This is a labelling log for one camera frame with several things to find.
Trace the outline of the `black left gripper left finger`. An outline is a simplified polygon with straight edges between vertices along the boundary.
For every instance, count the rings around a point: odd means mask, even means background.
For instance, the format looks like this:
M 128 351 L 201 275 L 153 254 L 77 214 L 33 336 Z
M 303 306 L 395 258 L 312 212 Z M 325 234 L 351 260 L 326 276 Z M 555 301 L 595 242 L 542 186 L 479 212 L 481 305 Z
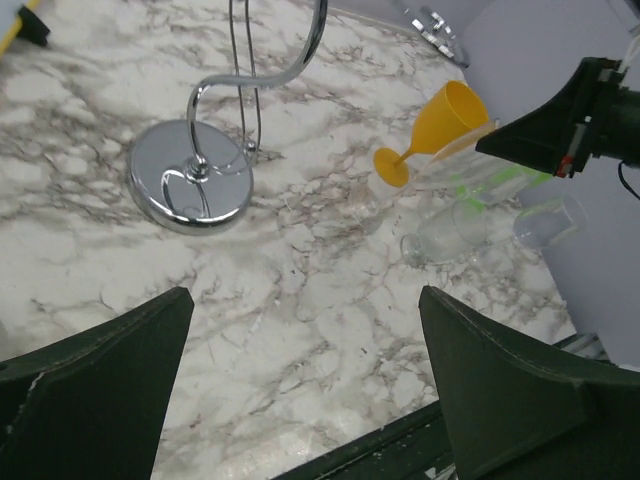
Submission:
M 2 361 L 2 478 L 150 478 L 193 310 L 175 287 Z

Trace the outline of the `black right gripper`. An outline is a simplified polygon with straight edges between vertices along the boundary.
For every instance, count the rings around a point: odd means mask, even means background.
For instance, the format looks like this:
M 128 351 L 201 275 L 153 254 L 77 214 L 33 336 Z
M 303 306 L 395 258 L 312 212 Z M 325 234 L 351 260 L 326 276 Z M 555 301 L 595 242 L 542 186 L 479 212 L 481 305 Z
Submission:
M 475 150 L 560 178 L 592 158 L 639 167 L 639 92 L 620 60 L 584 58 L 549 101 L 477 141 Z

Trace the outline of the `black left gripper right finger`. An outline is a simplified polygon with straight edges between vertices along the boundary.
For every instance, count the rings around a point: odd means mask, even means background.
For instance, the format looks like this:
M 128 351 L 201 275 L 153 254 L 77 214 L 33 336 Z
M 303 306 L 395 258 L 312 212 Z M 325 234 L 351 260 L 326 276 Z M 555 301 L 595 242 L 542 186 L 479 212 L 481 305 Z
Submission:
M 461 479 L 636 479 L 639 375 L 423 288 L 419 310 Z

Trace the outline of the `orange plastic wine glass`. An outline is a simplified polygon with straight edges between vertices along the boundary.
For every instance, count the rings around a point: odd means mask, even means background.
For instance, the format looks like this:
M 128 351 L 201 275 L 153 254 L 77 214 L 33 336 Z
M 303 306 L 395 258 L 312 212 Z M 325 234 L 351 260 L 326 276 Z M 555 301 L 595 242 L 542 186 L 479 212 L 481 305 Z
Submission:
M 409 157 L 436 154 L 489 120 L 487 108 L 474 90 L 461 81 L 449 81 L 420 110 L 404 153 L 386 147 L 374 153 L 375 172 L 386 184 L 403 187 L 410 178 Z

